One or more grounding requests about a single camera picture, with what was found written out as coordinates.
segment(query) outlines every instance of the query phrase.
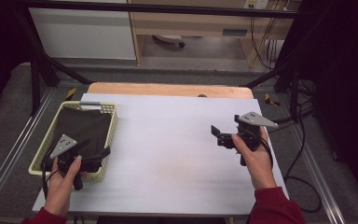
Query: basket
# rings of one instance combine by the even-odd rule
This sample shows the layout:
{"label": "basket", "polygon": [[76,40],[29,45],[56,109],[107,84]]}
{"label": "basket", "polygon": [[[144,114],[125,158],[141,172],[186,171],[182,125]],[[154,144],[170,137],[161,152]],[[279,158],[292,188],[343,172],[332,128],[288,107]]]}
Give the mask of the basket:
{"label": "basket", "polygon": [[[110,146],[110,144],[113,141],[113,137],[115,135],[115,130],[117,126],[117,112],[116,112],[116,105],[109,104],[109,103],[88,103],[88,102],[79,102],[79,101],[67,101],[61,104],[59,111],[54,117],[54,120],[52,121],[50,127],[48,128],[48,132],[46,133],[45,138],[42,141],[42,144],[40,145],[39,149],[36,152],[36,155],[34,156],[34,159],[28,169],[28,172],[31,175],[40,175],[42,176],[42,169],[41,164],[43,162],[44,156],[48,152],[48,149],[53,141],[53,135],[54,130],[57,122],[57,117],[60,113],[60,111],[63,109],[63,107],[71,107],[74,109],[79,110],[90,110],[90,109],[96,109],[98,106],[98,109],[101,110],[102,113],[109,113],[112,115],[112,119],[110,121],[109,125],[109,131],[107,133],[106,142],[104,144],[105,147]],[[100,169],[95,173],[87,173],[87,176],[84,177],[84,180],[90,180],[90,181],[96,181],[101,182],[103,181],[105,172],[106,172],[106,166],[109,161],[109,156],[103,159],[102,166]]]}

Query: white tabletop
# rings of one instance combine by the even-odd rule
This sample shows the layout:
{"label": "white tabletop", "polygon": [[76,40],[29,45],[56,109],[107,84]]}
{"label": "white tabletop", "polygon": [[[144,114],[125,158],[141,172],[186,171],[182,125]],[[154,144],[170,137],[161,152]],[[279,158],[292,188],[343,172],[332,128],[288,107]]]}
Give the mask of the white tabletop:
{"label": "white tabletop", "polygon": [[[250,213],[254,188],[235,149],[217,145],[211,125],[236,133],[234,115],[261,114],[257,100],[85,94],[117,105],[117,129],[102,183],[84,183],[70,213],[235,217]],[[274,158],[273,173],[287,195]],[[44,205],[41,192],[34,211]]]}

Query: red sleeve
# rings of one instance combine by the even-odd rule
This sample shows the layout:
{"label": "red sleeve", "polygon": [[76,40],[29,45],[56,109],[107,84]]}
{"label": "red sleeve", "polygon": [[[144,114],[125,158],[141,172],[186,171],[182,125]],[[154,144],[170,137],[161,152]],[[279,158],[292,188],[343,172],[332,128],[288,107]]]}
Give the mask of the red sleeve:
{"label": "red sleeve", "polygon": [[255,191],[256,204],[251,213],[252,224],[305,223],[296,202],[283,194],[281,187]]}
{"label": "red sleeve", "polygon": [[21,224],[64,224],[66,223],[66,217],[59,217],[52,215],[44,208],[41,208],[40,211],[33,218],[26,218],[22,221]]}

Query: person's left hand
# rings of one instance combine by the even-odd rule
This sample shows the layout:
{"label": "person's left hand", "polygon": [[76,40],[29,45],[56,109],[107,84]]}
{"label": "person's left hand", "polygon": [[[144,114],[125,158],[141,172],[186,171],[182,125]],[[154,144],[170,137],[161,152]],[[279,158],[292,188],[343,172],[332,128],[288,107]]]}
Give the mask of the person's left hand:
{"label": "person's left hand", "polygon": [[[77,156],[65,177],[62,177],[60,172],[51,176],[48,185],[48,198],[45,203],[46,211],[56,216],[66,216],[69,210],[74,178],[80,169],[81,159],[81,156]],[[53,162],[52,174],[58,170],[57,161],[58,159],[56,158]]]}

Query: floor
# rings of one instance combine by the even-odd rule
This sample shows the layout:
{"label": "floor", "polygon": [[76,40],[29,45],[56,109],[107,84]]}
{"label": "floor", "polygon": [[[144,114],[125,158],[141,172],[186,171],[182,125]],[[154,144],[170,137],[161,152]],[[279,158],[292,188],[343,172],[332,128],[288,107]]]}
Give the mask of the floor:
{"label": "floor", "polygon": [[[228,86],[245,84],[268,71],[262,66],[249,68],[238,39],[184,37],[184,40],[186,46],[180,49],[149,36],[145,42],[144,60],[139,66],[130,63],[98,65],[100,62],[93,62],[92,66],[86,67],[76,62],[70,65],[82,76],[98,81]],[[16,141],[19,135],[23,134],[22,129],[30,119],[31,111],[29,74],[29,67],[26,65],[16,68],[0,99],[0,169],[6,162],[7,155],[16,158],[10,166],[4,167],[8,169],[8,175],[1,181],[4,184],[0,186],[0,217],[9,219],[1,219],[1,222],[33,215],[31,208],[40,186],[40,178],[28,175],[29,164],[67,92],[76,87],[74,100],[78,100],[82,93],[87,91],[87,86],[75,83],[64,74],[59,74],[62,83],[58,88],[44,87],[42,82],[42,89],[44,93],[51,94],[51,100],[29,138],[21,145]],[[287,117],[287,102],[290,96],[288,93],[275,93],[272,88],[275,81],[276,79],[272,78],[253,89],[263,115],[269,119]],[[281,106],[266,104],[266,93],[271,101],[279,102]],[[300,101],[305,102],[307,98],[301,96]],[[309,162],[311,155],[324,177],[325,184],[331,190],[333,203],[337,204],[342,219],[333,220],[329,216],[331,211],[325,210],[331,202],[324,203],[322,209],[316,213],[304,212],[304,218],[307,223],[358,223],[358,185],[350,170],[345,163],[334,161],[333,151],[324,137],[317,117],[306,117],[304,125],[308,154],[304,154],[297,162],[293,175],[313,183],[314,186],[320,185],[320,179],[315,179],[312,170],[314,167]],[[282,130],[270,133],[269,137],[284,173],[299,151],[301,130],[298,124],[291,122],[283,124],[282,127]],[[13,145],[21,145],[21,153],[13,153]],[[301,207],[312,210],[318,205],[316,194],[302,182],[290,180],[287,188],[291,199],[297,201]],[[236,218],[235,223],[244,223],[244,219]]]}

